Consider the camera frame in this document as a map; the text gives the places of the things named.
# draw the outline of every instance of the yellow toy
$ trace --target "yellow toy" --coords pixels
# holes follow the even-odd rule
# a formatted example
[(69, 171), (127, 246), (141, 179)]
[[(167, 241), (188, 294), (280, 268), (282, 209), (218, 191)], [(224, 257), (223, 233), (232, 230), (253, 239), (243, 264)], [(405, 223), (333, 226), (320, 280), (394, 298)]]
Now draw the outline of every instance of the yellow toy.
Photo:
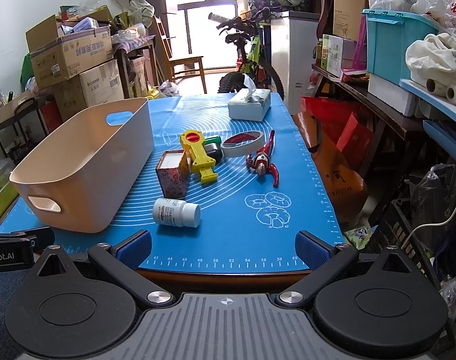
[(179, 137), (179, 143), (191, 157), (191, 173), (200, 173), (201, 183), (206, 184), (218, 179), (213, 172), (216, 161), (208, 157), (204, 150), (203, 133), (196, 130), (186, 130)]

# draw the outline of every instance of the brown bag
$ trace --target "brown bag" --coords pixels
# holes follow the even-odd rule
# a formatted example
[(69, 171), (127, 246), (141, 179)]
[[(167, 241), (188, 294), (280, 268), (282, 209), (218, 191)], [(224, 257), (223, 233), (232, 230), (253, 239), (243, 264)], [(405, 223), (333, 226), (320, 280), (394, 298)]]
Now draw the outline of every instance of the brown bag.
[(368, 188), (361, 176), (349, 168), (336, 145), (321, 129), (321, 123), (309, 112), (293, 116), (294, 123), (311, 153), (338, 222), (353, 219), (363, 209)]

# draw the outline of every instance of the bicycle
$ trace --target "bicycle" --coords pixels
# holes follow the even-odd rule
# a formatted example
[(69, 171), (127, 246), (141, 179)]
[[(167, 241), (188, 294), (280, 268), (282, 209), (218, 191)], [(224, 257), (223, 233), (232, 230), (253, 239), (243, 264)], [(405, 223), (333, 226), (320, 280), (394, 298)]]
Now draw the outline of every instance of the bicycle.
[[(270, 15), (271, 10), (265, 7), (250, 19), (242, 19), (239, 16), (234, 19), (227, 19), (214, 14), (208, 16), (208, 19), (220, 23), (216, 27), (221, 30), (220, 35), (224, 31), (237, 30), (237, 32), (227, 34), (225, 42), (228, 44), (233, 43), (237, 47), (238, 56), (241, 58), (241, 64), (238, 69), (221, 78), (218, 93), (238, 92), (244, 88), (245, 76), (243, 73), (246, 73), (254, 81), (257, 88), (270, 89), (272, 92), (274, 92), (272, 87), (273, 80), (274, 89), (282, 100), (285, 98), (285, 90), (280, 76), (266, 61), (265, 50), (258, 32), (259, 21), (268, 19)], [(251, 49), (246, 54), (245, 46), (248, 42), (251, 42)], [(260, 74), (260, 67), (264, 69), (264, 77)]]

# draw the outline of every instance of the bicycle wheel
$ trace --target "bicycle wheel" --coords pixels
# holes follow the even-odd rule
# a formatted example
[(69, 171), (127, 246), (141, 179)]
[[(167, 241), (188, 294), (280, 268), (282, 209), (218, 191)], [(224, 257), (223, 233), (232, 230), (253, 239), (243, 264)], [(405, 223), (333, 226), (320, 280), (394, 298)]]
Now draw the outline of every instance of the bicycle wheel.
[(245, 76), (243, 73), (237, 71), (232, 71), (223, 76), (220, 80), (220, 88), (218, 93), (233, 93), (238, 92), (240, 89), (244, 88)]
[(280, 95), (281, 100), (285, 99), (285, 90), (283, 89), (283, 84), (281, 82), (280, 76), (278, 76), (278, 73), (276, 70), (274, 70), (273, 66), (271, 66), (266, 59), (260, 58), (260, 65), (263, 67), (266, 73), (271, 77), (273, 80), (272, 85), (274, 85), (274, 88), (276, 89), (276, 92)]

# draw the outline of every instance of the white cord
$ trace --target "white cord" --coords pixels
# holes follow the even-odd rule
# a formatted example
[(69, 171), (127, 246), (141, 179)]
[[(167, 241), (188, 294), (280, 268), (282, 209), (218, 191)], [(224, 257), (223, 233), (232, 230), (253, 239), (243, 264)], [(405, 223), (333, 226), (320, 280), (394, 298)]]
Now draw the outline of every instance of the white cord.
[(405, 249), (406, 246), (408, 245), (408, 241), (409, 239), (411, 238), (411, 236), (413, 235), (413, 233), (415, 231), (417, 231), (418, 229), (421, 229), (423, 227), (435, 227), (435, 226), (444, 226), (446, 225), (449, 221), (451, 221), (454, 217), (454, 215), (456, 214), (456, 207), (454, 208), (453, 212), (451, 213), (450, 217), (445, 220), (444, 222), (442, 223), (425, 223), (424, 225), (419, 225), (418, 227), (414, 228), (411, 233), (409, 233), (408, 237), (405, 239), (405, 242), (403, 243), (403, 246), (401, 247), (401, 249)]

